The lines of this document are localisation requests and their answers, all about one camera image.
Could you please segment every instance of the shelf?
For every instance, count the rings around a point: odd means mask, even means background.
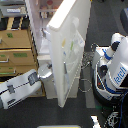
[[[45,10],[42,10],[40,9],[39,12],[56,12],[57,9],[45,9]]]

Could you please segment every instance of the handle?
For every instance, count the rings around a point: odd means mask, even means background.
[[[0,63],[8,63],[9,62],[9,59],[7,58],[6,61],[0,61]]]
[[[12,75],[15,73],[16,73],[16,70],[14,70],[14,72],[2,72],[2,73],[0,73],[0,75]]]

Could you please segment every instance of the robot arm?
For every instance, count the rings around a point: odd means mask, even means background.
[[[36,70],[14,77],[0,84],[0,108],[8,109],[41,87]]]

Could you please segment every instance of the label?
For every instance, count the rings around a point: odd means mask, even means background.
[[[27,53],[13,53],[14,57],[27,57]]]
[[[127,70],[122,65],[119,65],[113,76],[113,80],[118,86],[120,86],[126,75]]]
[[[9,67],[8,69],[13,69],[13,67]]]
[[[7,33],[8,38],[13,38],[12,33]]]
[[[0,57],[6,57],[5,55],[0,55]]]
[[[9,13],[20,13],[20,9],[7,9]]]

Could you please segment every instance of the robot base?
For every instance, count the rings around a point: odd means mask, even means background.
[[[94,79],[94,70],[92,69],[92,88],[93,88],[93,93],[94,93],[94,96],[95,98],[103,105],[105,106],[114,106],[114,105],[117,105],[119,103],[119,99],[115,99],[115,98],[112,98],[111,100],[107,100],[106,98],[104,98],[100,93],[99,93],[99,90],[97,90],[97,84],[95,79]]]

